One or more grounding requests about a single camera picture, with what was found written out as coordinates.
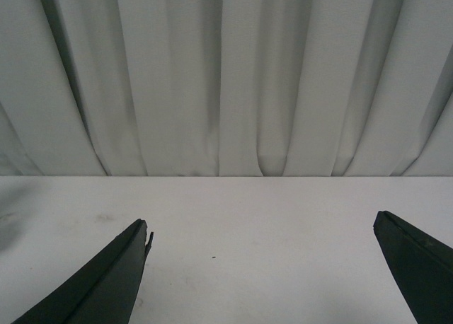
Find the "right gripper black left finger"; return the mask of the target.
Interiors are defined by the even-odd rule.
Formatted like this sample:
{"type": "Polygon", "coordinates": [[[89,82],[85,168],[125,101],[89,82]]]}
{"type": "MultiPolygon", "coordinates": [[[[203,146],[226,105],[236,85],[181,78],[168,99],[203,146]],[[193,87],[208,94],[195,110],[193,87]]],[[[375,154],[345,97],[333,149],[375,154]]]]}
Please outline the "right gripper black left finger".
{"type": "Polygon", "coordinates": [[[152,233],[138,219],[15,323],[128,323],[152,233]]]}

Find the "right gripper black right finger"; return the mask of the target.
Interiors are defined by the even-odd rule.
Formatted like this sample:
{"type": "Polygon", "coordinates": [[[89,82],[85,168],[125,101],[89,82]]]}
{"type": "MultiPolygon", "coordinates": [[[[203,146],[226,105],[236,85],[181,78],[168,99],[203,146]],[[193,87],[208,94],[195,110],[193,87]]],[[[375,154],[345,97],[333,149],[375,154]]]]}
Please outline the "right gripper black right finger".
{"type": "Polygon", "coordinates": [[[374,234],[417,323],[452,322],[452,248],[388,211],[374,234]]]}

